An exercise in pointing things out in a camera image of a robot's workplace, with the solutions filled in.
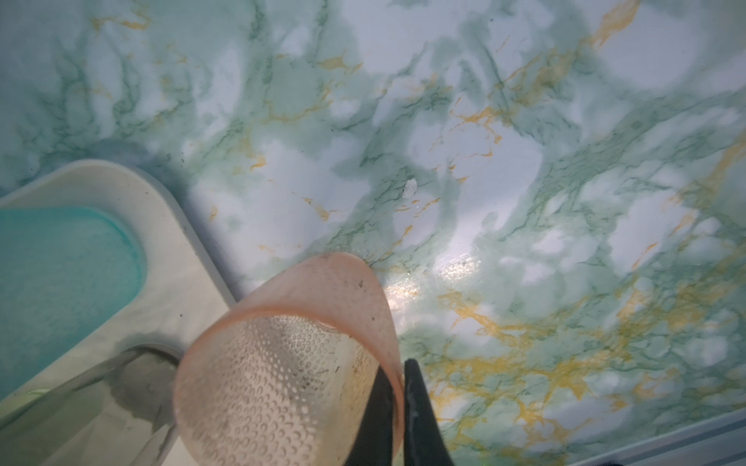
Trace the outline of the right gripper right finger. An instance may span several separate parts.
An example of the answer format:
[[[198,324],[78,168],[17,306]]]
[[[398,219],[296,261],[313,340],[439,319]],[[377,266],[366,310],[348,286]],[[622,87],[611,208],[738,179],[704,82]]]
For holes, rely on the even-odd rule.
[[[404,364],[405,466],[454,466],[445,447],[421,367],[416,359]]]

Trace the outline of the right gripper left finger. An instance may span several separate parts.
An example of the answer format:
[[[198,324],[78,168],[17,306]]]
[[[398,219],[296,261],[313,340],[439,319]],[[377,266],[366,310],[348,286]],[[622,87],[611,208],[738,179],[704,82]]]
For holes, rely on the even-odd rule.
[[[378,369],[363,420],[345,466],[391,466],[394,445],[394,391]]]

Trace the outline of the small pink glass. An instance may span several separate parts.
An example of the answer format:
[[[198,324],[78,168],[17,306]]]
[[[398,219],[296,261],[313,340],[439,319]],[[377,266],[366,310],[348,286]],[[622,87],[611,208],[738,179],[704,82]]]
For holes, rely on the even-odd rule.
[[[404,376],[392,311],[374,271],[345,252],[273,277],[205,330],[179,365],[174,408],[200,465],[344,465],[378,369]]]

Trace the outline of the teal dotted glass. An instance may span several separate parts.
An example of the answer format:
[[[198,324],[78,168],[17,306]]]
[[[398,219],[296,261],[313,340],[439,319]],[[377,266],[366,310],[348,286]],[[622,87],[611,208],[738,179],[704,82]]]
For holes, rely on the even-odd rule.
[[[146,278],[137,238],[99,210],[2,210],[1,395],[110,320]]]

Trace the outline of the small grey glass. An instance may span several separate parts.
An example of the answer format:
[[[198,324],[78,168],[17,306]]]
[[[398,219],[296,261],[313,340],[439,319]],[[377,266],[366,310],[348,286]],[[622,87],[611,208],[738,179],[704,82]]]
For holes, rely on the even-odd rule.
[[[1,419],[4,465],[160,465],[178,436],[179,359],[135,347]]]

